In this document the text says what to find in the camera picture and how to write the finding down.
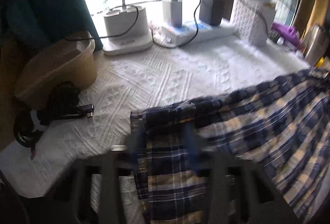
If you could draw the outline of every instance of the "teal curtain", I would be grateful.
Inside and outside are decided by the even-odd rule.
[[[8,0],[6,18],[9,29],[35,51],[77,31],[98,37],[85,0]],[[102,49],[99,39],[95,45]]]

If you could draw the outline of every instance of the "white power strip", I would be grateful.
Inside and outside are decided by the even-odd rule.
[[[192,42],[201,42],[214,38],[223,38],[235,33],[235,25],[228,20],[222,19],[219,26],[210,26],[202,22],[197,22],[198,34]],[[162,25],[162,33],[171,39],[175,45],[181,45],[190,40],[196,33],[195,21],[189,21],[182,24],[181,28],[173,27],[168,23]]]

